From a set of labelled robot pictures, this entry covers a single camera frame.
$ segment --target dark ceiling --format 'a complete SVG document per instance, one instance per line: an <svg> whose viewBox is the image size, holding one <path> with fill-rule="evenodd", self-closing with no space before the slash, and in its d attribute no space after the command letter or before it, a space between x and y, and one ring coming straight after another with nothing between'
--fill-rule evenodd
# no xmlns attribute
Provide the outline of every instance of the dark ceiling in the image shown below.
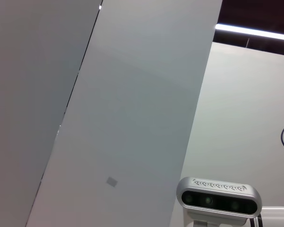
<svg viewBox="0 0 284 227"><path fill-rule="evenodd" d="M284 34L284 0L223 0L218 23ZM284 55L284 40L216 31L213 41Z"/></svg>

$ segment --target silver camera housing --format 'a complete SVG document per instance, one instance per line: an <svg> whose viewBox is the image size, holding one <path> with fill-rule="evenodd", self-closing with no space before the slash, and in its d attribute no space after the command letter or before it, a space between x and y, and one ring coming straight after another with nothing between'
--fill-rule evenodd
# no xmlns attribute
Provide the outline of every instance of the silver camera housing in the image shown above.
<svg viewBox="0 0 284 227"><path fill-rule="evenodd" d="M182 201L182 194L186 191L252 200L257 205L257 211L253 214L243 214L206 207L190 206ZM187 214L194 220L216 223L218 225L229 224L242 226L248 218L257 217L262 210L261 197L256 189L250 185L212 181L194 177L185 177L179 182L177 186L177 200L182 207L187 209Z"/></svg>

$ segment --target ceiling light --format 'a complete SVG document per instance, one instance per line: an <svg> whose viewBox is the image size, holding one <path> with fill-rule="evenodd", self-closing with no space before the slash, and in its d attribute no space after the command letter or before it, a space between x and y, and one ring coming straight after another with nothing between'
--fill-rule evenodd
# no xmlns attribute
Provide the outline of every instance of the ceiling light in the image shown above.
<svg viewBox="0 0 284 227"><path fill-rule="evenodd" d="M223 30L223 31L229 31L229 32L237 32L237 33L243 33L243 34L248 34L248 35L258 35L258 36L263 36L263 37L268 37L268 38L273 38L273 39L284 40L283 34L278 34L278 33L273 33L273 32L264 32L264 31L249 29L249 28L243 28L243 27L217 24L216 29L217 30Z"/></svg>

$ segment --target camera vent grille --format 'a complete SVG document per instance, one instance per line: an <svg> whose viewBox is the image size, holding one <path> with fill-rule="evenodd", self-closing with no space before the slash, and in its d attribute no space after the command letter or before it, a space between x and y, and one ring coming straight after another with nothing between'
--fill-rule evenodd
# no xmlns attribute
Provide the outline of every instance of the camera vent grille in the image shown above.
<svg viewBox="0 0 284 227"><path fill-rule="evenodd" d="M223 188L230 191L245 191L246 188L244 186L233 186L233 185L226 185L226 184L219 184L219 183L212 183L212 182L206 182L206 181L197 181L193 180L193 182L199 186L206 186L206 187L213 187L213 188Z"/></svg>

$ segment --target white wall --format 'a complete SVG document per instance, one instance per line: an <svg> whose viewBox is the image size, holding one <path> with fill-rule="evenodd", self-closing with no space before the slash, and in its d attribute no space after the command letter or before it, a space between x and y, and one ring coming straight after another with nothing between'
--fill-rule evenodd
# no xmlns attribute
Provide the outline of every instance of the white wall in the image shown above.
<svg viewBox="0 0 284 227"><path fill-rule="evenodd" d="M101 0L0 0L0 227L24 227Z"/></svg>
<svg viewBox="0 0 284 227"><path fill-rule="evenodd" d="M220 6L104 0L28 227L169 225Z"/></svg>
<svg viewBox="0 0 284 227"><path fill-rule="evenodd" d="M253 185L284 206L284 56L213 43L181 178ZM171 227L183 226L175 203Z"/></svg>

